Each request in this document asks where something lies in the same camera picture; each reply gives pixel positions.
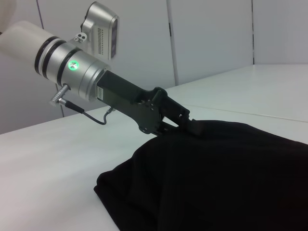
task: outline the cable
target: cable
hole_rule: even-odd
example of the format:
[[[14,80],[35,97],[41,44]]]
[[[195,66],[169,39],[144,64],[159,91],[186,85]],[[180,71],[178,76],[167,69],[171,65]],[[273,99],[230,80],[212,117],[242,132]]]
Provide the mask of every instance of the cable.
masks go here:
[[[70,101],[66,101],[66,100],[64,100],[64,102],[65,102],[65,104],[64,104],[65,107],[67,107],[67,108],[69,108],[69,109],[71,109],[71,110],[73,110],[75,112],[78,112],[78,113],[81,113],[81,114],[85,115],[86,117],[88,117],[89,119],[93,120],[94,122],[96,122],[96,123],[98,123],[100,125],[106,125],[107,124],[107,121],[106,121],[107,115],[109,115],[110,113],[115,111],[114,108],[112,108],[112,107],[109,108],[108,111],[104,115],[104,122],[101,122],[101,121],[93,118],[92,116],[90,116],[88,113],[85,112],[85,110],[83,108],[78,107],[76,104],[74,104],[74,103],[72,103]]]
[[[84,114],[86,117],[88,117],[89,119],[93,120],[94,122],[96,122],[96,123],[98,123],[98,124],[100,124],[100,125],[106,125],[106,124],[107,124],[106,117],[107,117],[107,115],[109,115],[109,113],[106,112],[105,115],[104,115],[104,122],[101,122],[101,121],[99,121],[99,120],[93,118],[92,116],[90,116],[90,115],[89,115],[88,113],[86,113],[86,112],[83,112],[82,114]]]

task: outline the table surface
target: table surface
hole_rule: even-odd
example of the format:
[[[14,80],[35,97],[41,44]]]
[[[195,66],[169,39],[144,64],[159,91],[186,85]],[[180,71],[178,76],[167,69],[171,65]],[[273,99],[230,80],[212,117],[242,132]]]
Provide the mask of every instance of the table surface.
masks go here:
[[[167,91],[191,111],[191,118],[247,123],[308,143],[308,123],[304,120],[308,118],[308,111],[301,93],[294,91],[295,96],[301,97],[293,97],[294,103],[290,101],[288,104],[289,111],[285,110],[285,104],[279,103],[275,110],[272,109],[277,95],[283,95],[286,86],[277,76],[288,68],[293,71],[290,85],[295,90],[294,82],[297,82],[298,87],[303,89],[306,80],[302,71],[308,70],[308,65],[246,67],[218,75],[216,81],[215,77],[210,77]],[[242,77],[243,80],[239,81],[236,73],[244,76],[244,72],[247,78],[253,80]],[[226,83],[222,88],[224,78],[230,85]],[[238,91],[236,82],[241,83],[242,91]],[[268,89],[265,92],[268,93],[267,100],[260,100],[264,96],[263,91],[258,93],[260,97],[250,98],[247,107],[244,103],[229,105],[223,102],[224,97],[230,102],[237,98],[244,102],[243,98],[246,98],[248,105],[248,95],[252,95],[248,89],[257,93],[258,87],[260,90],[267,89],[268,83],[275,92],[271,95],[273,98]],[[207,108],[210,106],[215,106],[215,109]],[[89,113],[102,118],[106,110],[105,107]],[[107,119],[108,124],[102,127],[83,115],[73,115],[0,135],[0,230],[118,230],[93,191],[96,179],[102,172],[129,159],[154,135],[141,133],[137,124],[120,112],[113,112]]]
[[[252,65],[169,89],[179,103],[308,121],[308,65]]]

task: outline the black cloth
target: black cloth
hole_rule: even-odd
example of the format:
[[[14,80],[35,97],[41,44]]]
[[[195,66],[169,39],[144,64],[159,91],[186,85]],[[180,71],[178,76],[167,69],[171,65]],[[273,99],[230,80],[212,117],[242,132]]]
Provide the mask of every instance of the black cloth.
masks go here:
[[[199,123],[200,137],[156,137],[98,177],[94,190],[121,231],[308,231],[308,145]]]

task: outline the silver cylindrical joint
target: silver cylindrical joint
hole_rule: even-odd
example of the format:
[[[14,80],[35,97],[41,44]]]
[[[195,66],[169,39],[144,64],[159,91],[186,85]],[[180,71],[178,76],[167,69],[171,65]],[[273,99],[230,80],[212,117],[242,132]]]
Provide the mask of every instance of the silver cylindrical joint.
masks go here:
[[[57,37],[38,51],[36,70],[48,80],[64,86],[87,101],[96,100],[96,83],[109,66],[80,48]]]

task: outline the white table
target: white table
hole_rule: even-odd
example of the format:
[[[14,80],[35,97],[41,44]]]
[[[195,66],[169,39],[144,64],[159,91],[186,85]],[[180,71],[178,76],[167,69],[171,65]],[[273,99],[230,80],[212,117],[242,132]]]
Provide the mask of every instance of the white table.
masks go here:
[[[297,66],[290,67],[294,71],[292,79],[302,87],[306,80],[296,77],[299,72]],[[271,69],[272,75],[276,76],[274,66],[263,68]],[[281,72],[281,68],[286,69],[285,66],[276,68],[278,73]],[[229,83],[232,83],[231,78],[237,78],[235,72],[246,71],[249,78],[254,69],[244,68],[219,75],[217,82],[214,77],[210,77],[169,89],[168,92],[175,100],[185,104],[191,111],[191,118],[243,122],[292,140],[308,143],[307,122],[296,121],[298,117],[295,113],[287,114],[287,110],[282,110],[279,114],[278,109],[271,111],[272,107],[266,106],[274,103],[275,96],[274,99],[269,97],[263,103],[258,101],[257,97],[255,101],[251,101],[252,105],[255,104],[256,108],[264,111],[262,114],[269,115],[263,116],[257,113],[253,115],[253,106],[245,107],[241,104],[241,107],[231,107],[227,103],[223,104],[223,97],[217,98],[219,92],[212,90],[211,95],[209,90],[205,90],[219,91],[223,77],[227,79],[229,75]],[[271,80],[271,75],[266,72],[264,74],[267,76],[266,83],[258,81],[262,76],[254,76],[255,81],[246,80],[242,88],[250,87],[257,92],[258,87],[263,89],[270,82],[275,92],[282,95],[284,85],[279,79],[274,77]],[[235,84],[230,88],[235,89],[225,87],[222,92],[223,94],[227,91],[230,100],[240,99],[241,94],[243,98],[247,98],[245,96],[249,94],[247,90],[238,91],[239,88],[236,88]],[[211,100],[220,100],[219,107],[212,104],[217,109],[205,108]],[[301,104],[299,107],[297,103],[296,108],[295,104],[289,105],[292,110],[307,112],[308,105]],[[101,108],[91,111],[90,114],[102,118],[105,111],[106,108]],[[300,116],[308,118],[308,112]],[[73,115],[0,135],[0,230],[117,231],[118,228],[93,191],[96,179],[102,172],[111,170],[129,159],[137,148],[153,137],[141,133],[133,120],[117,111],[109,115],[108,124],[104,127],[83,115]]]

